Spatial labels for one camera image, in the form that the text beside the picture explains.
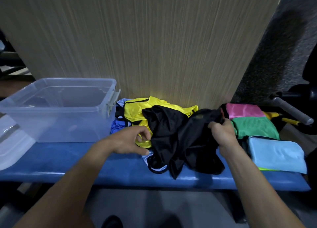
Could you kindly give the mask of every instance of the wood grain surface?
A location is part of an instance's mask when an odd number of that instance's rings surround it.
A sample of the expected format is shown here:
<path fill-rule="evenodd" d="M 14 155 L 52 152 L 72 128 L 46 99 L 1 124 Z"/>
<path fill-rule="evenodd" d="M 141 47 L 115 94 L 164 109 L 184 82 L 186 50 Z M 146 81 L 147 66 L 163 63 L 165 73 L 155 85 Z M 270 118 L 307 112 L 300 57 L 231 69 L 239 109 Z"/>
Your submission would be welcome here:
<path fill-rule="evenodd" d="M 115 78 L 121 96 L 229 102 L 279 0 L 0 0 L 36 79 Z"/>

